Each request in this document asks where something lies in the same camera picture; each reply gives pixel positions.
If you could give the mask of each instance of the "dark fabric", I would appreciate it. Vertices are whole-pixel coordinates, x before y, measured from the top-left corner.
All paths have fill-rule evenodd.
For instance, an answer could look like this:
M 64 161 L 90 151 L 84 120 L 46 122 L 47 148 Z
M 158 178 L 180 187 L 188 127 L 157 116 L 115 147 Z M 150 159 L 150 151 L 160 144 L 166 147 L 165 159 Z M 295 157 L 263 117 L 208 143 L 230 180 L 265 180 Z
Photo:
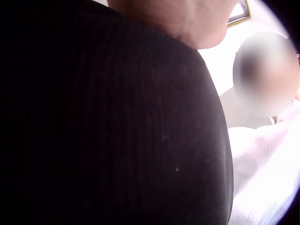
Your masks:
M 227 224 L 227 126 L 197 51 L 92 1 L 3 15 L 8 224 Z

